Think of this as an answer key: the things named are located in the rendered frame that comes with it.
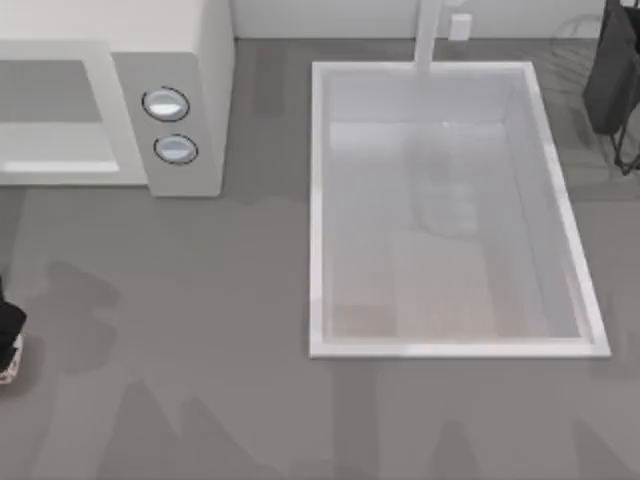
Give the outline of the pale microwave door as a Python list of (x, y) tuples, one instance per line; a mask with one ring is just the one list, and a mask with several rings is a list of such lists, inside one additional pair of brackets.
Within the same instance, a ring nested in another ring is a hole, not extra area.
[(105, 43), (0, 39), (0, 186), (146, 183)]

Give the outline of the small round microwave knob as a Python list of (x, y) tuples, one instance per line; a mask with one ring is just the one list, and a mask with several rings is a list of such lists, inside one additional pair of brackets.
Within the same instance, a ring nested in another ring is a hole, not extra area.
[(199, 155), (197, 144), (188, 136), (174, 134), (154, 141), (155, 155), (170, 165), (188, 165)]

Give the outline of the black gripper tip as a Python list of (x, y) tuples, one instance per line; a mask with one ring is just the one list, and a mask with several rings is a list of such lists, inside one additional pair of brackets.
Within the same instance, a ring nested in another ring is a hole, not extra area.
[(0, 353), (14, 345), (26, 321), (26, 312), (6, 298), (3, 279), (0, 276)]

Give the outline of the small white tap lever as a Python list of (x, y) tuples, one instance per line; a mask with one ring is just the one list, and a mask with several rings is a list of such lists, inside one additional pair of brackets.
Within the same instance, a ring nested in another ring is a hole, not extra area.
[(468, 41), (471, 37), (472, 22), (471, 14), (453, 14), (450, 19), (448, 40), (453, 42)]

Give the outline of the pale microwave oven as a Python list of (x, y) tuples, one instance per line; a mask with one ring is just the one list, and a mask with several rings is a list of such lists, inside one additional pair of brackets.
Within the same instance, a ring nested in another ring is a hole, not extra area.
[[(229, 0), (0, 0), (0, 39), (101, 41), (111, 52), (153, 196), (215, 197), (222, 189), (235, 45)], [(142, 95), (168, 86), (190, 102), (177, 122), (160, 122)], [(154, 153), (180, 134), (198, 146), (188, 165)]]

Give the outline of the tall white tap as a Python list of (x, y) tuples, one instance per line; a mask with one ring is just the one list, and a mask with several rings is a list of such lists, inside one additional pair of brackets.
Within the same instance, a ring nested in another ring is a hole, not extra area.
[(414, 65), (416, 71), (429, 71), (441, 10), (441, 0), (419, 0), (417, 12)]

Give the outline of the white sink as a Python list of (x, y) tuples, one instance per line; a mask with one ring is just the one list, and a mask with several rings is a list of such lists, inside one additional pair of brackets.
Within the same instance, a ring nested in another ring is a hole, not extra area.
[(529, 62), (311, 69), (314, 359), (611, 348)]

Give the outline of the large round microwave knob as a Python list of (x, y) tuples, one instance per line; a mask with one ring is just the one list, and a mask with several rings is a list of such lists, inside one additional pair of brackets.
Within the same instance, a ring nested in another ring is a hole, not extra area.
[(190, 111), (188, 98), (179, 90), (168, 86), (145, 92), (141, 104), (151, 118), (160, 122), (180, 121)]

